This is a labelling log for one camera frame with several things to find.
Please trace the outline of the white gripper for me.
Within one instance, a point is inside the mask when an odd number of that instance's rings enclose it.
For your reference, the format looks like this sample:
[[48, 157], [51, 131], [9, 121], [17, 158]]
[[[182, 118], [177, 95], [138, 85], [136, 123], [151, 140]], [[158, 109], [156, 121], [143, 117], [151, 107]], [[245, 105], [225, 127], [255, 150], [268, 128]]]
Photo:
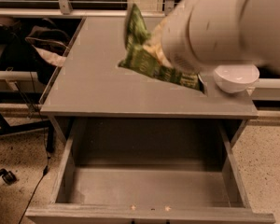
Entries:
[[166, 17], [161, 42], [143, 45], [165, 67], [199, 72], [209, 66], [245, 64], [240, 48], [241, 0], [181, 0]]

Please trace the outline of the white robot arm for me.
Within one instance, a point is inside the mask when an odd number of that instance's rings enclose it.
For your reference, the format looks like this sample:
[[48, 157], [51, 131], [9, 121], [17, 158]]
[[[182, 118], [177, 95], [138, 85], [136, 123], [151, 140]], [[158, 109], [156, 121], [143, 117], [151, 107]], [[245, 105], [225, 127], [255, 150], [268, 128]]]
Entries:
[[254, 64], [280, 75], [280, 0], [181, 0], [145, 48], [184, 72]]

